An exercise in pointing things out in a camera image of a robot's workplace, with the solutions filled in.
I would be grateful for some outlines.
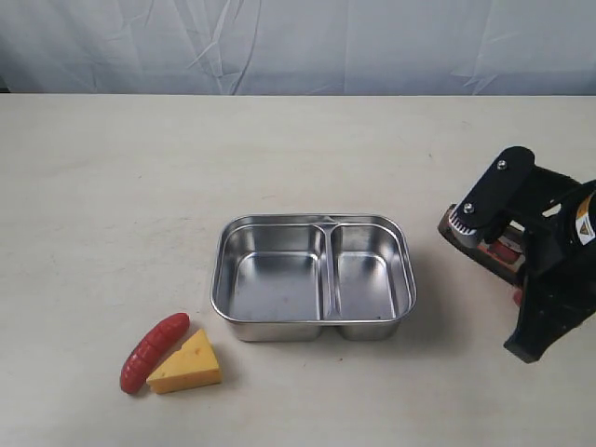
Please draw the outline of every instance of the warning label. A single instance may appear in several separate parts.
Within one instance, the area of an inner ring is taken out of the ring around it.
[[[586,245],[591,242],[594,238],[596,238],[596,233],[594,233],[594,228],[592,228],[592,224],[589,221],[589,202],[591,201],[591,196],[586,197],[586,200],[581,202],[579,207],[577,208],[576,214],[576,231],[577,237],[582,245]]]

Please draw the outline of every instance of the toy sausage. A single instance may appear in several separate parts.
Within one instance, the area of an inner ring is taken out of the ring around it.
[[[190,318],[184,312],[171,315],[159,321],[141,342],[132,350],[120,373],[120,388],[125,393],[137,393],[159,359],[190,327]]]

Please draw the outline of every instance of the yellow cheese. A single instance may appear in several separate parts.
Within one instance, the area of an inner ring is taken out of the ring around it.
[[[202,329],[147,378],[147,384],[157,394],[219,384],[221,381],[220,365]]]

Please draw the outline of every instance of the white backdrop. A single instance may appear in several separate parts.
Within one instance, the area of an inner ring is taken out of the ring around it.
[[[0,0],[12,91],[593,94],[590,0]]]

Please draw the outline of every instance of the white table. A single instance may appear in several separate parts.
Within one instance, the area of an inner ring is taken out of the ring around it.
[[[587,446],[596,321],[525,365],[512,289],[439,236],[503,148],[596,173],[596,98],[0,95],[0,444]],[[247,213],[374,212],[408,238],[415,311],[385,342],[245,344],[210,308]],[[158,320],[207,330],[224,382],[134,399]]]

